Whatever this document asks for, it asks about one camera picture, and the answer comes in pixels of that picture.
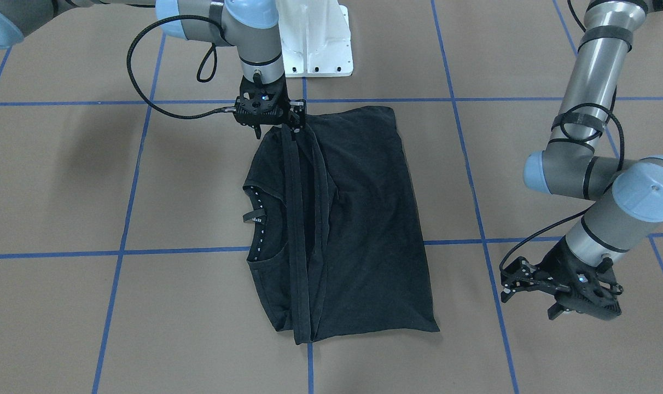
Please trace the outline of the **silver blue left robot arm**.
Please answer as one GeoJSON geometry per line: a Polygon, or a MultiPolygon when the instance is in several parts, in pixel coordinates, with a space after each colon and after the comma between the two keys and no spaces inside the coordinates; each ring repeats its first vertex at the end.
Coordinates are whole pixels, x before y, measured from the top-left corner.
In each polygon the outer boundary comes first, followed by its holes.
{"type": "Polygon", "coordinates": [[[596,145],[608,123],[621,127],[612,110],[618,78],[634,31],[659,11],[663,1],[589,2],[549,142],[527,157],[522,177],[530,189],[592,205],[573,215],[574,227],[539,264],[524,257],[499,263],[502,302],[538,291],[555,299],[551,320],[571,311],[601,320],[621,315],[624,289],[613,266],[663,222],[663,155],[627,160],[623,132],[617,158],[599,157],[596,145]]]}

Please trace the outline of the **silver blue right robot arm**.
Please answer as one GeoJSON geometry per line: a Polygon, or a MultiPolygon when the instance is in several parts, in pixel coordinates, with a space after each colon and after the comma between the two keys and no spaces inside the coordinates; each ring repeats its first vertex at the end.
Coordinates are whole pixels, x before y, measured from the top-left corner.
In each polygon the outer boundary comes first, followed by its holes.
{"type": "MultiPolygon", "coordinates": [[[[0,50],[24,38],[62,13],[90,8],[96,1],[0,1],[0,50]]],[[[261,137],[262,125],[285,125],[297,132],[306,126],[306,102],[291,100],[287,92],[279,14],[274,1],[124,1],[135,8],[152,8],[157,21],[147,26],[128,49],[126,68],[132,86],[152,109],[178,119],[146,97],[132,71],[132,55],[139,41],[161,28],[170,37],[209,43],[207,59],[217,60],[217,48],[234,47],[242,80],[234,105],[200,114],[229,113],[261,137]]]]}

